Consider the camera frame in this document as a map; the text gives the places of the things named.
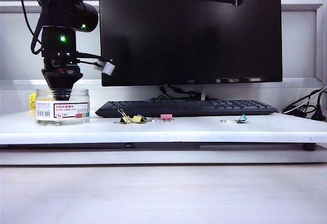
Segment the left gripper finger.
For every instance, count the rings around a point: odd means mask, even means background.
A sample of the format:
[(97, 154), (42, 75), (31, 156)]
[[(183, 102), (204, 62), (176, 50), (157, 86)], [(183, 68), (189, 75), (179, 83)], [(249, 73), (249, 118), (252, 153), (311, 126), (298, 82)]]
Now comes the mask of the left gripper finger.
[(73, 85), (81, 77), (45, 77), (45, 80), (56, 101), (68, 101)]

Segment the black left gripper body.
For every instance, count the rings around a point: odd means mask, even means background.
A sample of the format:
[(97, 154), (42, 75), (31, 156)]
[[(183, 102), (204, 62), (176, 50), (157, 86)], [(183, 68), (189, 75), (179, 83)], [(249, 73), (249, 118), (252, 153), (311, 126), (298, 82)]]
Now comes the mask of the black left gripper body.
[(76, 59), (68, 57), (44, 58), (42, 74), (45, 78), (77, 78), (83, 77)]

